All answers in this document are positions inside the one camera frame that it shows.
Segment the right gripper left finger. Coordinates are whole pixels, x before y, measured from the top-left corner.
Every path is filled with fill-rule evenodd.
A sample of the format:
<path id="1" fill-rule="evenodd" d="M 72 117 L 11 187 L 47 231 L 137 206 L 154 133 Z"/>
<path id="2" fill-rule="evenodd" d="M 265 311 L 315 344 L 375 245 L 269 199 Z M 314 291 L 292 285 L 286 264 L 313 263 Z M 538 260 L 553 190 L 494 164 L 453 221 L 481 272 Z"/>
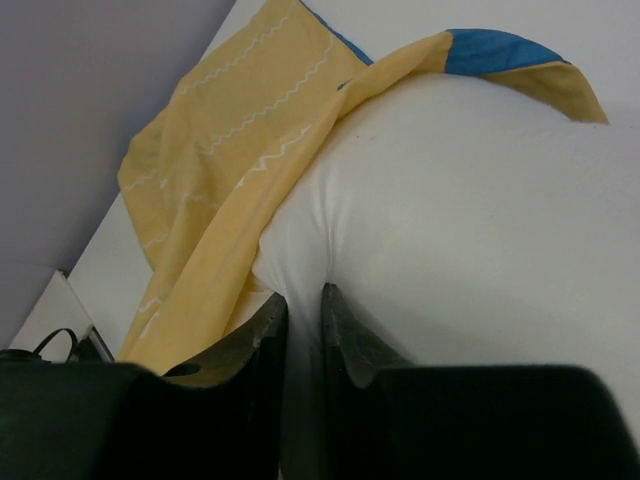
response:
<path id="1" fill-rule="evenodd" d="M 1 354 L 5 479 L 275 479 L 288 309 L 156 375 L 129 363 Z"/>

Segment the white pillow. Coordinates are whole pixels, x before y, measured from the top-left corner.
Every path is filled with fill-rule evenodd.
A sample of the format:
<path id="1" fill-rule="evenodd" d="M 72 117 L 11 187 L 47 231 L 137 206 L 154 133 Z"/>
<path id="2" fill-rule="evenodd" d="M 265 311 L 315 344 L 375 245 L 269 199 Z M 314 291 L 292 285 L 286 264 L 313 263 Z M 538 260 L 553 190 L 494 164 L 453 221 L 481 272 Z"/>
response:
<path id="1" fill-rule="evenodd" d="M 260 238 L 292 310 L 290 382 L 320 372 L 335 284 L 427 365 L 561 363 L 639 409 L 639 128 L 486 81 L 416 76 L 331 132 Z"/>

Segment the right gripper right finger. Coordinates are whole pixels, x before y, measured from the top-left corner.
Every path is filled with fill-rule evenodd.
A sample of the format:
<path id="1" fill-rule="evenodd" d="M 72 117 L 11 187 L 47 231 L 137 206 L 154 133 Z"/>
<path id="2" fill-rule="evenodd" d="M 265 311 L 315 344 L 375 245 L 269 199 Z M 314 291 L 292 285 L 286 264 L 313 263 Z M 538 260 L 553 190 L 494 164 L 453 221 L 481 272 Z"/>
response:
<path id="1" fill-rule="evenodd" d="M 638 444 L 594 372 L 419 365 L 367 327 L 335 285 L 282 295 L 282 478 L 638 477 Z"/>

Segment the yellow pillowcase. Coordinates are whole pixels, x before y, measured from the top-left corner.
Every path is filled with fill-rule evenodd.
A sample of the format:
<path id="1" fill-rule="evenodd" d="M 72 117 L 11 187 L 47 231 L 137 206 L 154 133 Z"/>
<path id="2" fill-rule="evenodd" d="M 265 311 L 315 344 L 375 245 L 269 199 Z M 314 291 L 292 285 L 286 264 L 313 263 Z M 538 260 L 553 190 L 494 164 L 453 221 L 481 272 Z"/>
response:
<path id="1" fill-rule="evenodd" d="M 264 227 L 335 123 L 407 76 L 442 73 L 608 120 L 576 66 L 523 37 L 449 29 L 372 60 L 304 3 L 267 1 L 128 147 L 118 181 L 152 276 L 120 359 L 165 373 L 228 334 Z"/>

